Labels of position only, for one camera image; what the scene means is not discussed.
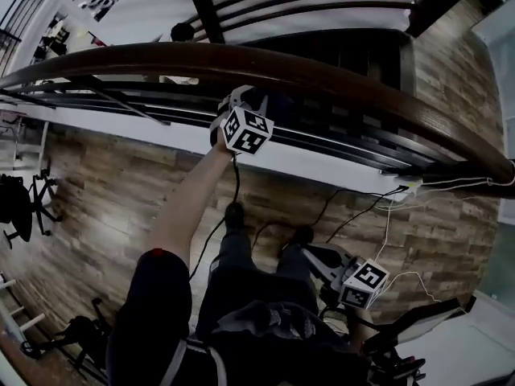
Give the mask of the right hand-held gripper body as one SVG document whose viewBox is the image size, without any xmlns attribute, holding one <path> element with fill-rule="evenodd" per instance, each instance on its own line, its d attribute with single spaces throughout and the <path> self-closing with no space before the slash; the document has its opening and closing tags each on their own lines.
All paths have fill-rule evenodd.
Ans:
<svg viewBox="0 0 515 386">
<path fill-rule="evenodd" d="M 353 256 L 336 244 L 305 244 L 302 253 L 311 273 L 321 282 L 320 300 L 330 308 L 368 309 L 389 277 L 377 262 Z"/>
</svg>

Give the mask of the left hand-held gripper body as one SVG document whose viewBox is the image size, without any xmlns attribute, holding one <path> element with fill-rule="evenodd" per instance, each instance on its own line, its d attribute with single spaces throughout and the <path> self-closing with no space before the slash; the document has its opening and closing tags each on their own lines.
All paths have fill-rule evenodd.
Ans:
<svg viewBox="0 0 515 386">
<path fill-rule="evenodd" d="M 228 150 L 255 155 L 273 133 L 269 99 L 269 94 L 254 86 L 235 88 L 217 106 L 216 118 L 209 126 L 211 146 L 221 132 Z"/>
</svg>

